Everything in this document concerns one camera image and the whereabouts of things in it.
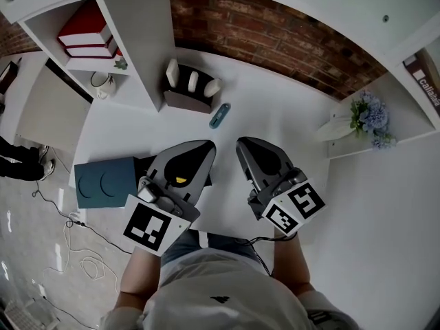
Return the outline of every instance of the power strip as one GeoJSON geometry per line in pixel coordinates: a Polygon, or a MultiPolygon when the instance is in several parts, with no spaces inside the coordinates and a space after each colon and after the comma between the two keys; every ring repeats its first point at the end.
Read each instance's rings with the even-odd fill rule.
{"type": "Polygon", "coordinates": [[[70,215],[70,219],[87,225],[87,209],[78,209],[70,215]]]}

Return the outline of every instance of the black pants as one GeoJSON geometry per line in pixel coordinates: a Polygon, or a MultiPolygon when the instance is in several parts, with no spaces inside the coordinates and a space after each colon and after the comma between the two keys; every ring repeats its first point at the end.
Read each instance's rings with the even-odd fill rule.
{"type": "Polygon", "coordinates": [[[20,161],[12,163],[0,157],[0,176],[38,181],[44,176],[43,165],[39,163],[39,150],[27,149],[24,146],[12,146],[0,137],[0,156],[20,161]]]}

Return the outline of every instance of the shoe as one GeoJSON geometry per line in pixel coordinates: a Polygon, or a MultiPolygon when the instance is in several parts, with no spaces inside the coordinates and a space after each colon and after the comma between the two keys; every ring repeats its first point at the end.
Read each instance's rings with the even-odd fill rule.
{"type": "Polygon", "coordinates": [[[38,162],[41,163],[41,160],[43,160],[44,156],[49,151],[49,146],[40,146],[38,148],[38,162]]]}
{"type": "Polygon", "coordinates": [[[50,160],[43,166],[44,175],[39,181],[44,181],[48,176],[54,173],[55,171],[55,160],[50,160]]]}

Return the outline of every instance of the white cable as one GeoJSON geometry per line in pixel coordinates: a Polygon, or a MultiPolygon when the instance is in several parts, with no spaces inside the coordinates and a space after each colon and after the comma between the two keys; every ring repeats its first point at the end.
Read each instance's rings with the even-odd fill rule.
{"type": "Polygon", "coordinates": [[[56,151],[55,151],[55,149],[53,148],[53,147],[51,147],[52,148],[52,150],[54,151],[54,154],[55,154],[55,156],[56,156],[56,159],[58,159],[58,161],[61,163],[61,165],[63,165],[64,166],[64,169],[69,173],[69,175],[70,175],[70,171],[69,171],[69,169],[66,167],[66,165],[64,165],[64,163],[63,163],[63,161],[60,159],[60,157],[56,154],[56,151]]]}
{"type": "Polygon", "coordinates": [[[101,255],[99,255],[99,253],[96,253],[96,252],[94,252],[93,250],[89,250],[89,249],[87,249],[87,248],[85,248],[85,249],[82,249],[82,250],[74,250],[74,249],[72,249],[72,240],[71,240],[71,237],[70,237],[70,228],[68,228],[67,229],[67,231],[68,231],[68,233],[66,234],[66,224],[64,225],[64,228],[63,228],[63,234],[64,234],[64,240],[65,240],[65,242],[66,242],[66,246],[67,246],[67,248],[68,248],[68,252],[67,252],[67,262],[66,262],[66,264],[65,264],[65,266],[64,266],[64,268],[62,269],[62,270],[58,270],[58,269],[55,269],[55,268],[53,268],[53,267],[46,267],[44,270],[43,270],[43,279],[44,279],[44,272],[46,271],[46,270],[53,270],[53,271],[55,271],[55,272],[58,272],[58,273],[60,273],[60,274],[64,274],[65,273],[65,271],[66,271],[66,269],[67,269],[67,266],[69,265],[69,262],[70,262],[70,253],[79,253],[79,252],[91,252],[91,253],[94,253],[95,255],[97,255],[98,257],[99,257],[99,259],[97,259],[97,258],[95,258],[94,256],[86,256],[86,257],[84,257],[83,259],[81,259],[81,261],[80,261],[80,266],[81,266],[81,269],[83,270],[83,272],[92,280],[92,281],[96,281],[96,280],[99,280],[100,278],[104,278],[105,276],[106,276],[106,274],[105,274],[105,268],[107,268],[108,270],[110,270],[110,272],[115,276],[115,292],[116,293],[118,293],[118,288],[117,288],[117,284],[118,284],[118,277],[116,276],[116,274],[115,274],[115,272],[107,265],[107,264],[105,264],[104,263],[104,260],[102,259],[102,257],[101,257],[101,255]],[[94,267],[95,267],[95,269],[96,269],[96,273],[94,274],[94,275],[92,275],[92,274],[90,274],[89,272],[87,272],[87,270],[85,269],[85,267],[84,267],[84,265],[85,265],[85,263],[91,263],[92,265],[94,265],[94,267]],[[98,266],[101,266],[102,267],[102,274],[100,275],[100,272],[99,272],[99,270],[98,270],[98,266]]]}

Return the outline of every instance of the white mug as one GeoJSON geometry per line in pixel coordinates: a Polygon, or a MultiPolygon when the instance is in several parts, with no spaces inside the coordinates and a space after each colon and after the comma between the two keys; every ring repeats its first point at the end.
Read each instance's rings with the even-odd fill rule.
{"type": "Polygon", "coordinates": [[[115,78],[107,72],[94,72],[91,75],[90,83],[96,89],[98,99],[107,99],[112,96],[116,90],[115,78]]]}

